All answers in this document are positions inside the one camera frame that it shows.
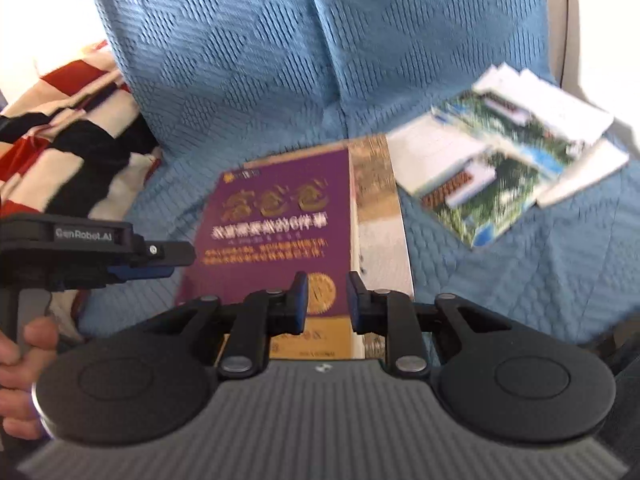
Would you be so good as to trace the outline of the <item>person's left hand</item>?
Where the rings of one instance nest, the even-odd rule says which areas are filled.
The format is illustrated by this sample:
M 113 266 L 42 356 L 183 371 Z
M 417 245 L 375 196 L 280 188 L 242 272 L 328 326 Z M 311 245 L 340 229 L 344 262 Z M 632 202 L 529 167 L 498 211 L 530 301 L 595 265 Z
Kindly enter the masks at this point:
M 32 385 L 58 355 L 58 326 L 52 318 L 40 316 L 24 327 L 23 336 L 25 353 L 1 334 L 1 419 L 10 437 L 35 441 L 46 432 L 32 403 Z

